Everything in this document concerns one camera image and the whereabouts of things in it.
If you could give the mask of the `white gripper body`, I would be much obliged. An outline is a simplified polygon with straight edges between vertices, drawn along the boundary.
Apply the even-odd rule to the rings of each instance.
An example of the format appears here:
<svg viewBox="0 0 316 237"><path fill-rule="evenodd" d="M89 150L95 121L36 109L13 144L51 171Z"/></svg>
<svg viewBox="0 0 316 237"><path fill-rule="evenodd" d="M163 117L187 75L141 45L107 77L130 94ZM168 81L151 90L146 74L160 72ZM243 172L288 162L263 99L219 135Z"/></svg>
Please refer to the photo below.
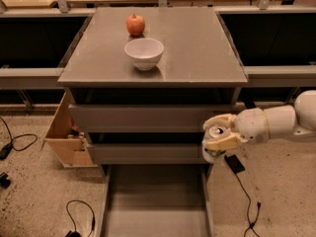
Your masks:
<svg viewBox="0 0 316 237"><path fill-rule="evenodd" d="M235 130L249 143L264 143L269 139L265 112L259 108L241 112L234 120Z"/></svg>

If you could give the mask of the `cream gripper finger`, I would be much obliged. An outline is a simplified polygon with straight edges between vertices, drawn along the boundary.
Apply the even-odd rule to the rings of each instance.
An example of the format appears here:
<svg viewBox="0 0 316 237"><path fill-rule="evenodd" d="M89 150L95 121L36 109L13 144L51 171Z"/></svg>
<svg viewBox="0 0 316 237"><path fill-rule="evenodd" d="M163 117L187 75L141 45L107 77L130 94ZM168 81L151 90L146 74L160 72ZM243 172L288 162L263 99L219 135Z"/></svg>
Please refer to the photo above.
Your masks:
<svg viewBox="0 0 316 237"><path fill-rule="evenodd" d="M213 126L219 125L225 128L230 128L234 125L234 120L236 116L232 114L223 114L215 116L206 120L202 126L203 130L207 130Z"/></svg>
<svg viewBox="0 0 316 237"><path fill-rule="evenodd" d="M221 151L235 149L246 142L247 139L243 138L239 133L231 133L223 138L207 140L204 143L204 147L210 151Z"/></svg>

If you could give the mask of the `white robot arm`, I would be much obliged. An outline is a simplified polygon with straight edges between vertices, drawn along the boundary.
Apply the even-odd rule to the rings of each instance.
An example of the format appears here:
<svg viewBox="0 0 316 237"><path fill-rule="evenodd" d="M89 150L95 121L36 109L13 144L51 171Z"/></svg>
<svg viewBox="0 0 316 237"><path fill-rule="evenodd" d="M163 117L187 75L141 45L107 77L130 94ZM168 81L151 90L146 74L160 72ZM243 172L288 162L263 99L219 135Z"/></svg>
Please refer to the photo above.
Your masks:
<svg viewBox="0 0 316 237"><path fill-rule="evenodd" d="M202 146L206 152L235 149L243 143L264 143L280 137L292 140L314 137L316 91L301 93L293 105L215 116L203 124L203 130Z"/></svg>

